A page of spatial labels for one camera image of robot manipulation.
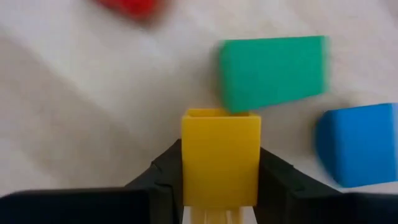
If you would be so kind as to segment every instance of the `yellow cube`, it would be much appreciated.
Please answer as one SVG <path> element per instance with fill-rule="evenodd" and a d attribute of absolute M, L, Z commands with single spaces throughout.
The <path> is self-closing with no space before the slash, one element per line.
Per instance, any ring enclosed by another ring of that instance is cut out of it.
<path fill-rule="evenodd" d="M 184 205 L 256 205 L 260 135 L 260 116 L 188 110 L 182 119 Z"/>

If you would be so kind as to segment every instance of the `yellow block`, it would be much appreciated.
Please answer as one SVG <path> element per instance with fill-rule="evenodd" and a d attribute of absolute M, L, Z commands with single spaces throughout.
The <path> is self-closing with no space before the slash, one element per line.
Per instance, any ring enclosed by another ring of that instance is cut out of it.
<path fill-rule="evenodd" d="M 256 205 L 260 135 L 260 116 L 188 110 L 182 119 L 184 205 Z"/>

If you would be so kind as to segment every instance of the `white table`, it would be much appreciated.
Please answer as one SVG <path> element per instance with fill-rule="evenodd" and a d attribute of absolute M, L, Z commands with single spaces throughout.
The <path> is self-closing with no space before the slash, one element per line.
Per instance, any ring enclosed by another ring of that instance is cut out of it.
<path fill-rule="evenodd" d="M 0 193 L 133 179 L 180 136 L 187 108 L 219 106 L 223 39 L 330 36 L 330 91 L 258 111 L 262 146 L 324 183 L 316 118 L 398 101 L 394 0 L 168 1 L 150 27 L 89 0 L 0 3 Z"/>

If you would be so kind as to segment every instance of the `blue foam block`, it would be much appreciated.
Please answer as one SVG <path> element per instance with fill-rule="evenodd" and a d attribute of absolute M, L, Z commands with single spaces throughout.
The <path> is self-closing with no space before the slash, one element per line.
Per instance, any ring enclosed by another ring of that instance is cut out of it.
<path fill-rule="evenodd" d="M 394 105 L 331 110 L 319 119 L 318 156 L 343 187 L 397 180 Z"/>

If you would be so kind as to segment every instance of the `green block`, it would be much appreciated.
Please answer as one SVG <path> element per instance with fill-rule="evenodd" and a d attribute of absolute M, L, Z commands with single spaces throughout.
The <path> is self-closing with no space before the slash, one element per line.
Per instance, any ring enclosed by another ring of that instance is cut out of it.
<path fill-rule="evenodd" d="M 324 36 L 226 40 L 220 52 L 224 106 L 239 113 L 323 93 L 326 57 Z"/>

